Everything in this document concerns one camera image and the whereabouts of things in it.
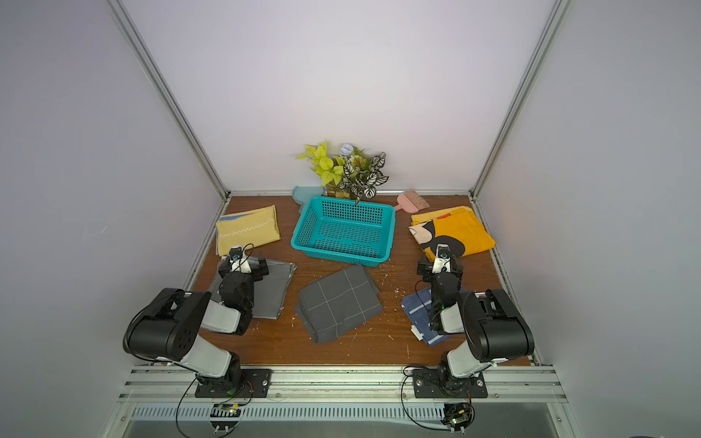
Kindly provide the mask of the plain grey pillowcase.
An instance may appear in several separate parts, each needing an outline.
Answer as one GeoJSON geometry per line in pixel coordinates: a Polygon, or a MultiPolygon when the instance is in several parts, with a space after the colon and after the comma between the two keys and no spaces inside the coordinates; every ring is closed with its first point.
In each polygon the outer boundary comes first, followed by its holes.
{"type": "Polygon", "coordinates": [[[268,259],[269,274],[255,283],[255,319],[278,319],[283,308],[288,286],[297,269],[294,263],[268,259]]]}

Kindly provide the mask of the navy striped pillowcase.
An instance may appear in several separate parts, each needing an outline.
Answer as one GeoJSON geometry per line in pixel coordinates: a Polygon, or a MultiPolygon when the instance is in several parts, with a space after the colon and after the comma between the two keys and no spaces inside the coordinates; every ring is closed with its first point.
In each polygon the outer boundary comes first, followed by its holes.
{"type": "Polygon", "coordinates": [[[418,341],[423,341],[429,347],[436,346],[450,335],[439,334],[430,328],[429,308],[431,306],[430,288],[424,288],[404,297],[401,307],[412,323],[411,332],[418,341]]]}

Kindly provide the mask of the mustard zigzag pillowcase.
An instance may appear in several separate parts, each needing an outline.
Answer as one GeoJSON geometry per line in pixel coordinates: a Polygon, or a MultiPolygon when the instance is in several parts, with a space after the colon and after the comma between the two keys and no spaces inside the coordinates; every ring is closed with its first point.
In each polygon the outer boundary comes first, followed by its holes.
{"type": "Polygon", "coordinates": [[[217,221],[217,255],[226,256],[234,247],[261,247],[281,239],[277,209],[271,205],[233,215],[217,221]]]}

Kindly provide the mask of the yellow black patterned pillowcase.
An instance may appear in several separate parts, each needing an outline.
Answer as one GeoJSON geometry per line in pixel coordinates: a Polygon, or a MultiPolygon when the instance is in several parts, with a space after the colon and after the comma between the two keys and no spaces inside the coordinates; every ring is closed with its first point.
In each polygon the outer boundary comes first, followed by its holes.
{"type": "Polygon", "coordinates": [[[439,245],[449,246],[457,258],[486,252],[496,246],[475,212],[464,205],[411,218],[408,229],[429,261],[436,259],[439,245]]]}

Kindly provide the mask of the dark grey checked pillowcase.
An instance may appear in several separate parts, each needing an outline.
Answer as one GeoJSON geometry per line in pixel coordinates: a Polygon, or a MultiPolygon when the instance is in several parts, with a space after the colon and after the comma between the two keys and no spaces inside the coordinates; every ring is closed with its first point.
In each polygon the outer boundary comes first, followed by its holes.
{"type": "Polygon", "coordinates": [[[314,343],[328,343],[382,314],[379,292],[367,267],[356,264],[308,284],[295,312],[314,343]]]}

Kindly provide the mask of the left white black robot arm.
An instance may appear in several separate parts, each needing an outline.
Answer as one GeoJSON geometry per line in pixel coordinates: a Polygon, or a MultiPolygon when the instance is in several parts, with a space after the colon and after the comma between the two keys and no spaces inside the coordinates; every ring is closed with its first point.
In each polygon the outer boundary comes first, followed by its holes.
{"type": "Polygon", "coordinates": [[[237,355],[202,338],[202,329],[242,336],[253,319],[255,283],[269,274],[268,261],[249,261],[236,248],[218,271],[219,301],[209,291],[163,289],[129,323],[122,348],[151,362],[169,362],[190,370],[207,393],[235,396],[248,387],[237,355]]]}

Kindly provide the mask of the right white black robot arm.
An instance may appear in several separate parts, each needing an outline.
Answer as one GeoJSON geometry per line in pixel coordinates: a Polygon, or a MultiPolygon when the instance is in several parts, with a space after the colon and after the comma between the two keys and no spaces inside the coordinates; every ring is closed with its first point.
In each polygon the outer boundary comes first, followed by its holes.
{"type": "Polygon", "coordinates": [[[442,356],[436,371],[440,391],[456,397],[480,372],[533,354],[532,331],[505,290],[466,290],[463,266],[454,257],[431,261],[424,255],[417,274],[429,285],[429,328],[441,335],[466,337],[442,356]]]}

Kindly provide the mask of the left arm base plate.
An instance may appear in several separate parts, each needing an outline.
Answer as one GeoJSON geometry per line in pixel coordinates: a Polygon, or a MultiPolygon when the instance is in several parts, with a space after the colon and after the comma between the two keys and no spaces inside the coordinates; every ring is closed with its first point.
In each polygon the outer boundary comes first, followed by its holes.
{"type": "Polygon", "coordinates": [[[196,398],[266,398],[273,370],[241,369],[223,377],[197,376],[196,398]]]}

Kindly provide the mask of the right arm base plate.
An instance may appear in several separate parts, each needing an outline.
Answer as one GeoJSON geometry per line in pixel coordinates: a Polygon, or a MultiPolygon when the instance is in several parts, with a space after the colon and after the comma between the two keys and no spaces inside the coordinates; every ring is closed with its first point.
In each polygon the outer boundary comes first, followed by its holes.
{"type": "Polygon", "coordinates": [[[484,375],[456,378],[445,370],[412,368],[406,372],[412,380],[417,399],[487,399],[487,383],[484,375]]]}

